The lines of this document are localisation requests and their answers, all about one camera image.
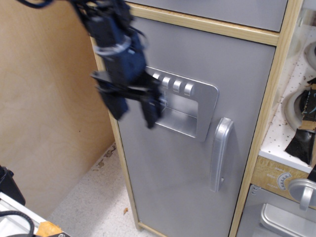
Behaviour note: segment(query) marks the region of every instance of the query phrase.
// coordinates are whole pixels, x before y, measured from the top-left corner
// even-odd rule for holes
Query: wooden wall
[[[91,42],[64,1],[0,1],[0,165],[47,217],[114,142]]]

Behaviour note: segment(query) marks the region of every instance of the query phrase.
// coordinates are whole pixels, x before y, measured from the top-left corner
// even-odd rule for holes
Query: speckled floor
[[[135,228],[113,144],[48,218],[72,237],[156,237]]]

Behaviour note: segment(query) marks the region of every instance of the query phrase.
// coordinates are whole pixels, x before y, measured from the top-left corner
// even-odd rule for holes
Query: silver door
[[[149,38],[149,66],[219,91],[204,142],[158,125],[147,129],[140,105],[128,101],[119,129],[140,221],[169,237],[226,237],[275,48],[140,18],[135,27]],[[225,180],[213,192],[212,146],[222,118],[234,126]]]

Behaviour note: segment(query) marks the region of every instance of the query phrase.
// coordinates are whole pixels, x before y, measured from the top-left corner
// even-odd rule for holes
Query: burner
[[[289,100],[287,101],[285,108],[284,108],[284,114],[285,119],[289,126],[293,129],[293,131],[296,132],[296,129],[298,129],[302,124],[302,112],[304,110],[304,106],[306,104],[306,100],[308,97],[309,91],[305,89],[301,89],[291,95]]]

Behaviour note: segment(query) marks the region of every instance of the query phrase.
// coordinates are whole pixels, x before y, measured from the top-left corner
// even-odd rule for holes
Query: button
[[[169,83],[170,83],[170,78],[164,78],[162,79],[162,86],[166,89],[169,89]]]
[[[175,92],[180,92],[180,86],[181,86],[181,81],[179,81],[179,80],[176,80],[175,82],[174,82],[174,84],[173,84],[173,91],[175,91]]]
[[[187,96],[191,96],[192,94],[193,85],[186,84],[186,87],[184,87],[184,94]]]
[[[156,78],[156,79],[158,79],[159,76],[160,76],[160,74],[158,74],[158,73],[153,74],[153,77]]]

